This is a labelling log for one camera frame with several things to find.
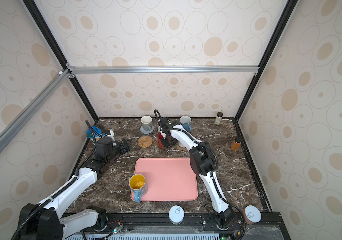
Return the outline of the paw shaped wooden coaster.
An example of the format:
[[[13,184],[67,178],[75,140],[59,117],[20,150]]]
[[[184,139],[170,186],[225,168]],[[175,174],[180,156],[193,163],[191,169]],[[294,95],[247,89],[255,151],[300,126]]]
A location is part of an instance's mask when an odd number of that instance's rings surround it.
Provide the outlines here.
[[[183,152],[188,152],[188,150],[184,147],[181,147],[179,145],[176,146],[176,148],[179,150],[179,151],[183,151]]]

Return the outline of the black mug red inside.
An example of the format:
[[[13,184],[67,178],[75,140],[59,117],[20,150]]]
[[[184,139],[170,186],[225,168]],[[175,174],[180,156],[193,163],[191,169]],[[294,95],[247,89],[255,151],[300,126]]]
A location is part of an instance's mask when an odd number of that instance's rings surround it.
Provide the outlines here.
[[[164,140],[163,135],[161,133],[158,133],[158,143],[163,145],[163,140]]]

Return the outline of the light blue mug white inside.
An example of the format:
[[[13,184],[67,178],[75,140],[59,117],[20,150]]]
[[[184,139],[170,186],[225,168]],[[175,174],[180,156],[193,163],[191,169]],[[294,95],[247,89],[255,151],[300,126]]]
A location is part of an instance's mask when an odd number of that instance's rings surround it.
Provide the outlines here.
[[[179,121],[187,132],[190,133],[192,131],[191,118],[189,116],[182,116],[180,117]]]

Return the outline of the light blue fabric coaster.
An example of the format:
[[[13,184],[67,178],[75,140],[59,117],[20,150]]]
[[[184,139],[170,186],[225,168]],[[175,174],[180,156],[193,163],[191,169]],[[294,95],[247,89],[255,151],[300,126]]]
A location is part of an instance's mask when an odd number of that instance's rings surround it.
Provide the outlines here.
[[[141,126],[140,130],[143,134],[149,135],[154,131],[154,126],[151,126],[151,128],[149,130],[145,130],[145,128],[143,126]]]

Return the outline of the grey mug white inside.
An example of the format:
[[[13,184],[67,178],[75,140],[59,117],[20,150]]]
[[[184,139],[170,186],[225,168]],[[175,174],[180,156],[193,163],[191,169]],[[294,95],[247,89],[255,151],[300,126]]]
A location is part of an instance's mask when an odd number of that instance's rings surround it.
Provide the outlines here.
[[[149,130],[151,126],[153,126],[153,119],[151,116],[143,116],[141,118],[141,123],[145,130]]]

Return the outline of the blue mug yellow inside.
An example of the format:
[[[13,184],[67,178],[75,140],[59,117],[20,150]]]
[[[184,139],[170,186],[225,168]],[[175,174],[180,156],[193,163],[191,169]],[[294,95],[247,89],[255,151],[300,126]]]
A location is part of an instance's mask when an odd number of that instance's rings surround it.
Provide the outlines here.
[[[133,193],[133,200],[137,203],[140,202],[148,192],[146,178],[141,174],[135,174],[131,177],[129,185]]]

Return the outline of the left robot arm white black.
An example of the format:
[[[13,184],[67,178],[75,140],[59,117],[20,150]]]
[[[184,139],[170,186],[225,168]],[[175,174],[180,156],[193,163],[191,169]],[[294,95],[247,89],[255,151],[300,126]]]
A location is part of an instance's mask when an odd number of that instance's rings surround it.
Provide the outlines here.
[[[86,228],[103,231],[107,227],[106,210],[91,206],[80,213],[63,214],[91,185],[96,183],[120,156],[131,150],[131,141],[101,138],[78,171],[57,191],[37,204],[25,205],[13,240],[63,240]]]

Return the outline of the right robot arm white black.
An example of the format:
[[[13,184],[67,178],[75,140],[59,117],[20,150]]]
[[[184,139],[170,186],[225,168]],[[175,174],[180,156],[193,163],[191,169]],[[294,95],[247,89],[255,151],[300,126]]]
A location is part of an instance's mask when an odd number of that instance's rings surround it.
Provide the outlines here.
[[[214,211],[214,219],[221,229],[238,222],[240,229],[245,229],[245,219],[240,208],[231,204],[224,196],[217,179],[218,159],[208,142],[193,137],[182,125],[160,127],[166,144],[180,142],[188,151],[190,166],[199,176],[209,194]]]

